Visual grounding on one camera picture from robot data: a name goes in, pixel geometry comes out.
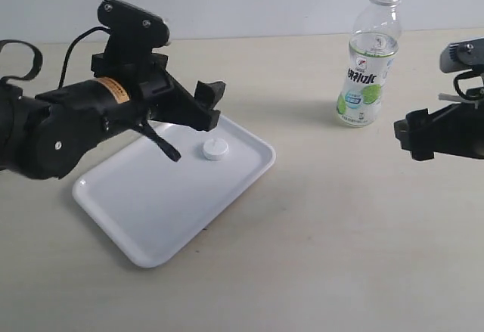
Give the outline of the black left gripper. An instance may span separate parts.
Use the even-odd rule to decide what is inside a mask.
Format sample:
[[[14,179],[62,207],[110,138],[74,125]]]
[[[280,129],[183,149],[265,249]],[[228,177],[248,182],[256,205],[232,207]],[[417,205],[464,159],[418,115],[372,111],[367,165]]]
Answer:
[[[120,63],[104,54],[94,54],[91,70],[99,82],[122,88],[128,103],[139,112],[139,122],[154,120],[197,131],[213,130],[220,117],[220,111],[214,109],[225,93],[226,83],[198,81],[190,93],[167,71],[167,64],[165,54],[150,54],[134,63]]]

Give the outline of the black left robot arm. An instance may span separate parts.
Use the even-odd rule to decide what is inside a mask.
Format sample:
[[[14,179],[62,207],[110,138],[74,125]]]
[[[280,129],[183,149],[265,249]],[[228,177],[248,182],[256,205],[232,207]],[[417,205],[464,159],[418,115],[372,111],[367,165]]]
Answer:
[[[31,179],[63,178],[90,150],[132,130],[151,140],[172,161],[181,154],[150,122],[213,130],[223,81],[198,82],[188,92],[166,69],[168,57],[152,54],[139,64],[93,58],[94,78],[41,93],[21,95],[1,86],[1,167]]]

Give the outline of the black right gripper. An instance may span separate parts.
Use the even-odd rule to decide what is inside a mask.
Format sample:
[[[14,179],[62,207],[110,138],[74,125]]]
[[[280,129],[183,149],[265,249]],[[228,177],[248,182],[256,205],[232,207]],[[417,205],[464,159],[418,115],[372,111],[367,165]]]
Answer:
[[[483,159],[483,88],[472,88],[466,95],[439,94],[451,103],[434,112],[413,110],[393,123],[396,139],[413,160],[431,160],[436,154]]]

